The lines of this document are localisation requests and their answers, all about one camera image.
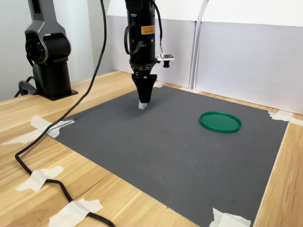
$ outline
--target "green plastic lid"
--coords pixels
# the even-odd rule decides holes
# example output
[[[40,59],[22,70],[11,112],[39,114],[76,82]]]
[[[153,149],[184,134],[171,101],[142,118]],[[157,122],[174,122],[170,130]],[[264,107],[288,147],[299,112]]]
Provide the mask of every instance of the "green plastic lid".
[[[237,132],[242,126],[239,118],[222,112],[203,113],[199,118],[199,122],[203,127],[221,133]]]

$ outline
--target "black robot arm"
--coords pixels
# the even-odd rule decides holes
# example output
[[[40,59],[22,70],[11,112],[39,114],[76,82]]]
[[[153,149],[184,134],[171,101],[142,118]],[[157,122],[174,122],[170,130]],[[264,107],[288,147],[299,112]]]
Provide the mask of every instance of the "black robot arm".
[[[164,67],[169,67],[171,55],[164,55],[162,50],[162,24],[160,12],[153,0],[125,0],[128,26],[125,29],[125,51],[130,55],[130,65],[133,70],[132,79],[137,87],[141,103],[149,103],[152,87],[157,80],[151,70],[156,63],[164,61]],[[160,27],[161,55],[155,56],[155,10],[158,14]]]
[[[28,0],[32,23],[25,31],[26,52],[34,62],[36,92],[26,81],[19,83],[21,94],[30,92],[50,100],[74,95],[67,68],[71,44],[57,22],[53,0]]]

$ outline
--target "masking tape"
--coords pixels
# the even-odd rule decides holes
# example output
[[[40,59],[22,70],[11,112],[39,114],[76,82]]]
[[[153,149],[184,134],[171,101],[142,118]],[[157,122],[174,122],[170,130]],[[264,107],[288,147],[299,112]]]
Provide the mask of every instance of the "masking tape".
[[[50,218],[49,227],[73,227],[85,219],[89,212],[96,213],[102,209],[99,200],[72,201],[67,204],[59,213]]]
[[[65,127],[74,122],[75,122],[74,120],[60,121],[59,123],[54,125],[52,128],[50,128],[50,130],[47,132],[47,135],[49,135],[53,138],[56,138],[60,134],[60,132],[59,132],[60,128]],[[0,145],[7,145],[7,144],[14,144],[14,143],[28,143],[30,141],[33,141],[33,140],[37,139],[41,135],[41,133],[52,123],[48,122],[47,120],[45,120],[39,116],[34,116],[30,124],[31,124],[31,126],[35,127],[36,130],[34,130],[30,133],[24,134],[22,136],[19,136],[17,138],[14,138],[14,139],[7,141],[5,143],[2,143]]]
[[[188,91],[188,92],[195,93],[195,94],[198,94],[201,92],[201,91],[197,91],[197,90],[193,90],[193,89],[189,89],[189,88],[185,88],[185,87],[180,88],[180,90]]]
[[[228,213],[221,213],[213,208],[214,220],[209,227],[250,227],[251,221],[240,216]]]
[[[153,87],[158,87],[158,88],[160,88],[160,87],[162,87],[163,84],[165,84],[165,83],[164,83],[164,82],[161,82],[161,81],[156,81],[156,82],[154,83]]]
[[[61,166],[56,166],[51,169],[39,169],[34,170],[30,175],[30,178],[22,183],[16,191],[24,191],[31,188],[33,191],[38,192],[47,179],[54,179],[64,169]]]
[[[281,120],[285,122],[290,122],[292,124],[297,124],[303,126],[303,121],[293,118],[293,113],[279,110],[277,113],[269,111],[269,116],[273,120]]]

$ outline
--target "orange label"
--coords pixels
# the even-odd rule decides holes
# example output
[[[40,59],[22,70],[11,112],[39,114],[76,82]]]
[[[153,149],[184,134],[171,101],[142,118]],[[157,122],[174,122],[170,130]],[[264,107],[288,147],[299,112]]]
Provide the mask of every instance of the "orange label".
[[[156,26],[150,25],[150,26],[142,26],[141,27],[141,34],[142,35],[150,35],[154,34],[156,32]]]

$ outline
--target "wooden table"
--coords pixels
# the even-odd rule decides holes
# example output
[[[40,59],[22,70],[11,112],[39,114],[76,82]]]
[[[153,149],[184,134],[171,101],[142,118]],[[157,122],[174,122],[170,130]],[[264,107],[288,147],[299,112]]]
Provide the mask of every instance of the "wooden table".
[[[54,122],[85,93],[90,79],[72,84],[79,95],[58,101],[26,95],[0,102],[0,144],[34,130],[30,126],[38,115]],[[98,76],[89,95],[70,115],[119,97],[136,89],[130,74],[115,71]],[[207,93],[201,95],[277,112],[277,109],[255,105]],[[303,116],[293,117],[303,120]],[[39,192],[15,191],[29,178],[14,155],[25,144],[0,146],[0,226],[47,226],[49,218],[68,201],[58,185],[45,184]],[[22,159],[30,169],[62,166],[56,177],[75,200],[99,199],[103,205],[98,214],[116,226],[196,226],[149,195],[96,165],[54,139],[45,136]],[[104,226],[85,218],[79,226]],[[257,227],[303,226],[303,127],[288,124],[282,146],[264,194]]]

